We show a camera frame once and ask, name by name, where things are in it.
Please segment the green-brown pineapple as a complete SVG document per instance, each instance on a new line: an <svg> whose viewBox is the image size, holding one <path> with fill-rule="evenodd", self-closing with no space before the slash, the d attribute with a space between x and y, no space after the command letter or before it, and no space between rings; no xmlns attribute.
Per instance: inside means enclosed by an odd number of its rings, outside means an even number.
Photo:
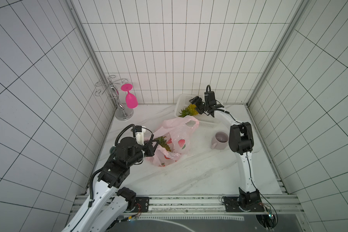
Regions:
<svg viewBox="0 0 348 232"><path fill-rule="evenodd" d="M158 144L165 148L168 152L171 152L171 148L168 145L168 141L166 140L166 136L160 136L158 138L155 138L155 140L158 142Z"/></svg>

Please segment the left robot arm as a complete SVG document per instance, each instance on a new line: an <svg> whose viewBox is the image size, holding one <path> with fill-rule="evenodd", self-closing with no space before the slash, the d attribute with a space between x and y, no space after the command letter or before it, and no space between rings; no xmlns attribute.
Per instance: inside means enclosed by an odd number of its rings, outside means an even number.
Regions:
<svg viewBox="0 0 348 232"><path fill-rule="evenodd" d="M125 137L110 149L110 156L104 166L94 172L89 183L89 198L85 200L75 216L67 223L65 232L105 232L116 223L129 221L133 214L121 217L126 212L137 209L142 212L141 204L136 201L136 193L122 187L129 176L130 168L152 157L159 143L150 138L147 141Z"/></svg>

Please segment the pink plastic bag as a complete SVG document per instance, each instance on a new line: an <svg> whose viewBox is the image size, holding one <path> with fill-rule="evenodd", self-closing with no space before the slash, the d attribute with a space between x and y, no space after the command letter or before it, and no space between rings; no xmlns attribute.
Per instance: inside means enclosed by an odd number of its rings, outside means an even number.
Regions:
<svg viewBox="0 0 348 232"><path fill-rule="evenodd" d="M163 121L154 132L154 138L164 142L166 146L158 145L154 156L146 160L158 167L165 167L179 161L183 155L189 153L190 139L199 124L199 120L193 116Z"/></svg>

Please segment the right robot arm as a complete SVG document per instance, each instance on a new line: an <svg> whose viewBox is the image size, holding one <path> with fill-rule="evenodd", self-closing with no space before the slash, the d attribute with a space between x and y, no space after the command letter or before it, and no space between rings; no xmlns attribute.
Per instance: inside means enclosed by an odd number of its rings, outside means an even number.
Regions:
<svg viewBox="0 0 348 232"><path fill-rule="evenodd" d="M213 91L206 91L204 97L202 99L196 96L189 102L195 105L195 110L200 115L210 115L229 128L228 146L236 155L240 175L237 204L241 211L250 212L262 202L252 168L252 150L254 147L252 125L249 122L236 120L222 104L217 102Z"/></svg>

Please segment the yellow pineapple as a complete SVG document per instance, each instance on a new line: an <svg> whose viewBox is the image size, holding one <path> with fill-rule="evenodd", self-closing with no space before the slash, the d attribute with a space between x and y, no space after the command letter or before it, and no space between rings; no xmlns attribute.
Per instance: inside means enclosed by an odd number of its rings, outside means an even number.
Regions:
<svg viewBox="0 0 348 232"><path fill-rule="evenodd" d="M186 116L196 116L199 113L196 110L196 105L190 104L187 107L181 109L179 112L179 117L184 118Z"/></svg>

